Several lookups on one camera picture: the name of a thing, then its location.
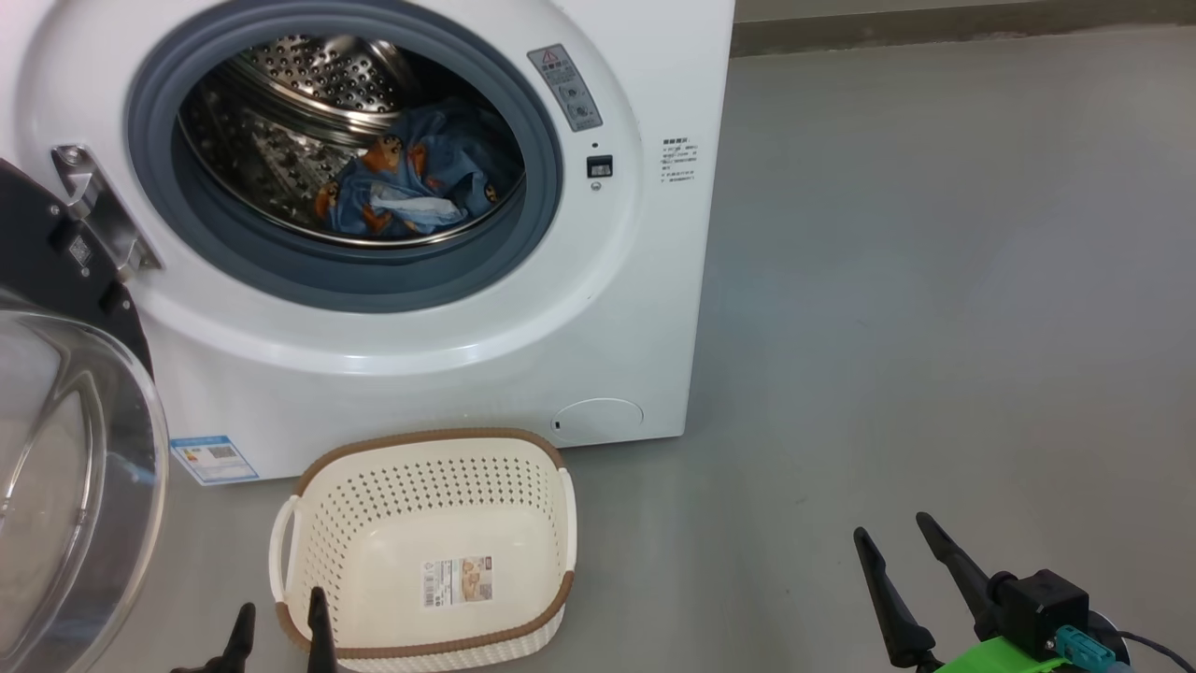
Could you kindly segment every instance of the basket handle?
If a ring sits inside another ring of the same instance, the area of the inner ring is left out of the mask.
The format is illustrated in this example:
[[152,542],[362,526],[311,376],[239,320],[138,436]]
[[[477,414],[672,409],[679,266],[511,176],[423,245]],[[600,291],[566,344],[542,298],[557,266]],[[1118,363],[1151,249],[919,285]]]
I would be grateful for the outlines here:
[[565,487],[565,521],[569,527],[569,542],[565,552],[565,570],[573,570],[578,563],[578,501],[573,495],[573,477],[569,471],[560,469],[561,484]]
[[274,531],[270,532],[270,593],[274,594],[274,602],[286,602],[282,595],[285,587],[282,580],[282,537],[287,532],[287,524],[294,514],[295,503],[299,496],[291,496],[287,502],[279,508],[279,515],[274,519]]

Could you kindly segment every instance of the brown baseboard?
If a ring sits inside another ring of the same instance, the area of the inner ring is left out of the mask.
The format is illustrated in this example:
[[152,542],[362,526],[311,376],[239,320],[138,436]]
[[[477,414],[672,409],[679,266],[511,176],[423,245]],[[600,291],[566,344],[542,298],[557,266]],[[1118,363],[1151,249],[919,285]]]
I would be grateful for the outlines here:
[[731,57],[1194,24],[1196,0],[1030,0],[739,23]]

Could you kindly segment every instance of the screw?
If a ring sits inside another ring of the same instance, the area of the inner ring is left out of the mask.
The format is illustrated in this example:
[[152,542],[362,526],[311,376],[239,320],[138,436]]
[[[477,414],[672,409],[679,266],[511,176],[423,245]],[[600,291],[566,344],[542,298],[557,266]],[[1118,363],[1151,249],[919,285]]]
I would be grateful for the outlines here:
[[83,152],[78,147],[67,147],[62,151],[62,158],[71,165],[79,165],[83,161]]

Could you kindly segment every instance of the teal connector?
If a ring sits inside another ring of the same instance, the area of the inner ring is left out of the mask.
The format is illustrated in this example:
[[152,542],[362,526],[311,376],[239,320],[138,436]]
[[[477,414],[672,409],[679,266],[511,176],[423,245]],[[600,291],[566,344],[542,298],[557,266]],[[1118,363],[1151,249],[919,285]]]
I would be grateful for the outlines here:
[[1055,634],[1055,651],[1072,666],[1092,673],[1117,673],[1127,668],[1117,663],[1113,650],[1074,626],[1063,626]]

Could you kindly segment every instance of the barcode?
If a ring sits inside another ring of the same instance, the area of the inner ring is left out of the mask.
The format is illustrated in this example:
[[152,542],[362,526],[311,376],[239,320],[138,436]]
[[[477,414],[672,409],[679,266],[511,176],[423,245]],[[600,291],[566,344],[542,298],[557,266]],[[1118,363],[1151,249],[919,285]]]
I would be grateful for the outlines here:
[[435,576],[431,573],[423,575],[423,607],[435,605]]

